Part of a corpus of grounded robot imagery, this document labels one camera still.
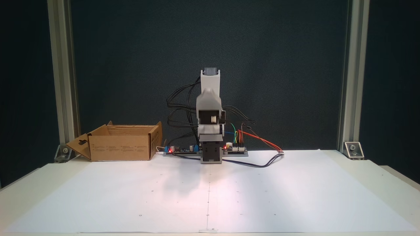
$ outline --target green wire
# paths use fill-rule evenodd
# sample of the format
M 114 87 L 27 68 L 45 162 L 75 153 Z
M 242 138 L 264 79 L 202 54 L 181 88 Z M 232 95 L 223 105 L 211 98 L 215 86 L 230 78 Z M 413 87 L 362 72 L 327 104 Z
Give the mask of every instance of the green wire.
M 234 143 L 235 143 L 235 140 L 236 140 L 236 128 L 235 128 L 235 126 L 232 123 L 231 123 L 231 125 L 234 128 Z

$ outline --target cardboard box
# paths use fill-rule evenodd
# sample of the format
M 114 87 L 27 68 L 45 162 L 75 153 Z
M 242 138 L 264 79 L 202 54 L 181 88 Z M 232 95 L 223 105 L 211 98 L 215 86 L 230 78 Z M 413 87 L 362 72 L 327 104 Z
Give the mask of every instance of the cardboard box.
M 162 123 L 155 126 L 103 125 L 67 146 L 91 161 L 150 160 L 162 143 Z

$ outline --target mounting plate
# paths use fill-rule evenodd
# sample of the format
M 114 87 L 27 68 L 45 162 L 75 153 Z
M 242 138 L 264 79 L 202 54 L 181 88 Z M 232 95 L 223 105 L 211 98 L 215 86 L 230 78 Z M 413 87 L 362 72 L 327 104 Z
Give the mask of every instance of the mounting plate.
M 344 142 L 346 147 L 344 154 L 351 160 L 364 160 L 365 155 L 363 154 L 362 146 L 360 142 Z
M 75 156 L 75 151 L 73 151 L 67 145 L 61 144 L 58 146 L 57 151 L 55 152 L 54 162 L 65 163 L 73 159 Z

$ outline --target white table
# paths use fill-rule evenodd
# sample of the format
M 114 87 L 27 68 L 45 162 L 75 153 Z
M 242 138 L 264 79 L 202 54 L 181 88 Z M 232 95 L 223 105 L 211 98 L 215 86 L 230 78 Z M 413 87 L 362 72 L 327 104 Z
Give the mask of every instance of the white table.
M 420 228 L 420 191 L 415 187 L 418 185 L 405 176 L 395 172 L 394 176 L 390 172 L 393 170 L 386 167 L 381 168 L 369 160 L 352 161 L 337 151 L 323 151 L 332 160 L 339 164 L 345 171 L 357 179 L 362 185 L 368 188 L 372 193 L 381 198 L 390 208 L 400 214 L 405 220 Z M 31 209 L 46 196 L 55 191 L 69 178 L 76 175 L 90 162 L 84 157 L 75 158 L 65 164 L 47 164 L 39 170 L 31 173 L 25 178 L 19 180 L 13 185 L 0 191 L 0 234 L 7 236 L 18 235 L 44 235 L 42 233 L 3 233 L 12 222 L 18 219 L 22 214 Z M 260 235 L 261 233 L 247 233 L 241 235 Z M 151 233 L 82 233 L 77 235 L 152 235 Z M 177 233 L 163 233 L 159 235 L 183 235 Z M 189 235 L 206 235 L 206 233 L 193 233 Z M 291 235 L 291 236 L 408 236 L 419 235 L 416 232 L 369 232 L 369 233 L 266 233 L 265 235 Z

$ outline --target metal post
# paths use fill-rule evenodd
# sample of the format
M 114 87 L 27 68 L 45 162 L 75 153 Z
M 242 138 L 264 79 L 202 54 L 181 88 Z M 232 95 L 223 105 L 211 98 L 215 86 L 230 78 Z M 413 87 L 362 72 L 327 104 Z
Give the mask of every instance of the metal post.
M 369 0 L 353 0 L 346 75 L 343 79 L 337 150 L 345 152 L 344 142 L 358 142 L 365 74 Z
M 80 135 L 70 0 L 47 0 L 60 144 Z

